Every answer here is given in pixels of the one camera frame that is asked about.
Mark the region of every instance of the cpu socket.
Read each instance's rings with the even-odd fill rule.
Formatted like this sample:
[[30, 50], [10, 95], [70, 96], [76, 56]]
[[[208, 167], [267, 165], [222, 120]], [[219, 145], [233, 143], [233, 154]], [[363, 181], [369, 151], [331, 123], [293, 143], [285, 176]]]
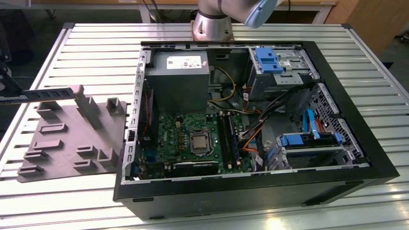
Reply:
[[210, 140], [211, 138], [208, 131], [191, 133], [191, 152], [198, 157], [203, 157], [206, 154], [211, 152]]

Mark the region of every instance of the sticker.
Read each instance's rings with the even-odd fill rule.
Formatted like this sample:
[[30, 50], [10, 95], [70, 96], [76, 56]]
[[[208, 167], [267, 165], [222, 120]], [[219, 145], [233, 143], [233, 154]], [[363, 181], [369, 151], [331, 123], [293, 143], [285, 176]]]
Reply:
[[248, 102], [249, 101], [249, 94], [247, 92], [243, 93], [243, 99]]
[[281, 65], [284, 65], [284, 66], [291, 66], [289, 61], [283, 61], [283, 62], [281, 62]]
[[260, 164], [260, 165], [263, 165], [263, 159], [261, 159], [261, 157], [257, 155], [256, 156], [256, 161], [257, 161], [257, 163]]
[[167, 69], [200, 69], [202, 67], [200, 56], [172, 56], [167, 58]]

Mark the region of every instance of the motherboard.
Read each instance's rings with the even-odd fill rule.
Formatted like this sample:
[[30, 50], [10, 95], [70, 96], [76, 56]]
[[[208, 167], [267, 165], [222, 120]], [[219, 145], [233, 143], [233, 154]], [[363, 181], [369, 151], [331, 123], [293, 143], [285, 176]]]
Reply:
[[172, 177], [251, 172], [251, 156], [239, 151], [243, 130], [241, 115], [236, 113], [160, 116], [155, 157], [146, 152], [148, 162], [155, 161], [146, 167], [158, 168], [142, 169], [160, 171], [151, 178], [167, 178], [167, 172]]

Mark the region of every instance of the aluminum slotted table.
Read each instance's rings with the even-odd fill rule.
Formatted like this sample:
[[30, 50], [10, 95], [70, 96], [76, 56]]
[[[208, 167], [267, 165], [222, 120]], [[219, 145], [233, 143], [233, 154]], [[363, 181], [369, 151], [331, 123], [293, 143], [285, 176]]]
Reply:
[[[142, 41], [191, 40], [190, 24], [64, 26], [32, 89], [83, 84], [95, 101], [132, 101]], [[20, 184], [16, 172], [36, 129], [39, 103], [22, 105], [0, 143], [0, 228], [404, 229], [409, 223], [409, 94], [353, 29], [341, 25], [233, 27], [236, 40], [312, 40], [401, 176], [324, 206], [142, 221], [112, 202], [115, 174]]]

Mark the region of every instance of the ram slot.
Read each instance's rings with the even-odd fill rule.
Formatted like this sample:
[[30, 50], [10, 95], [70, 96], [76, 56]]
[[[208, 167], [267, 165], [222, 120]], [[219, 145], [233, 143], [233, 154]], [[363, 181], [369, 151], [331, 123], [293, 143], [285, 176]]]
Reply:
[[227, 169], [231, 169], [233, 164], [233, 158], [231, 154], [229, 134], [223, 114], [218, 117], [218, 130], [223, 155], [223, 165]]
[[233, 159], [233, 166], [240, 165], [240, 154], [239, 154], [239, 147], [237, 147], [237, 139], [236, 139], [236, 133], [235, 133], [235, 127], [232, 122], [231, 115], [227, 115], [224, 117], [224, 121], [227, 124], [227, 130], [228, 130], [228, 140], [229, 140], [229, 146], [231, 146], [231, 157]]

